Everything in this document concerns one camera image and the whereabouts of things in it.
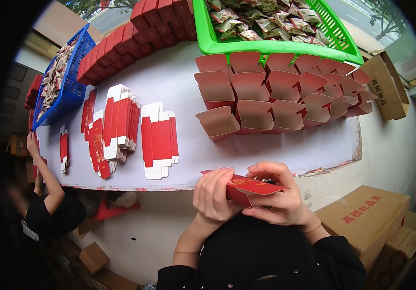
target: black clothing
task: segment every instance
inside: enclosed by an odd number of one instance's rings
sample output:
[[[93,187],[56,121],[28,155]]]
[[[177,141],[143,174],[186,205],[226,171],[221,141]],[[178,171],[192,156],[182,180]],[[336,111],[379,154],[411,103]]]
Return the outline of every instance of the black clothing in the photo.
[[[80,225],[85,218],[85,207],[69,189],[63,188],[65,197],[57,210],[50,215],[45,207],[47,195],[33,193],[31,205],[26,213],[28,227],[42,238],[60,237]]]
[[[241,213],[204,246],[197,270],[160,269],[156,289],[362,289],[366,276],[346,238],[327,237],[311,246],[296,227]]]

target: white tabletop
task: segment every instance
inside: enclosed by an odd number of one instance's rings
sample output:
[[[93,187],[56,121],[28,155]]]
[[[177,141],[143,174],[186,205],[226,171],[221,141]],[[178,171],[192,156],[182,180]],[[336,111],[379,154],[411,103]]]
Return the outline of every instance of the white tabletop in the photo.
[[[141,105],[163,102],[164,110],[176,114],[179,164],[169,168],[169,176],[147,180],[143,171],[140,126],[137,148],[104,180],[93,170],[88,143],[81,133],[82,107],[67,114],[52,126],[37,128],[40,153],[62,185],[84,189],[126,191],[171,191],[193,189],[202,170],[235,167],[246,174],[247,167],[259,161],[286,163],[296,175],[321,168],[338,167],[361,159],[358,117],[340,118],[323,126],[280,135],[231,136],[213,143],[195,117],[206,110],[193,77],[198,72],[195,57],[202,55],[196,42],[182,42],[157,51],[97,86],[95,112],[105,109],[108,88],[124,84]],[[60,127],[66,125],[70,166],[61,173]]]

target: floor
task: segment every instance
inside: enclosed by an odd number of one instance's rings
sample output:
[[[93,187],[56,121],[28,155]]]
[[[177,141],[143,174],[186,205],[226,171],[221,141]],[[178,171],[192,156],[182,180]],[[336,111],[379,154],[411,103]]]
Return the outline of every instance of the floor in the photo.
[[[408,116],[383,122],[377,106],[361,116],[363,158],[332,173],[296,177],[302,198],[313,211],[361,185],[411,196],[416,192],[416,104]],[[172,262],[177,240],[194,218],[191,191],[138,193],[142,207],[107,219],[83,240],[81,247],[97,242],[111,258],[107,268],[140,284],[157,281],[157,271]]]

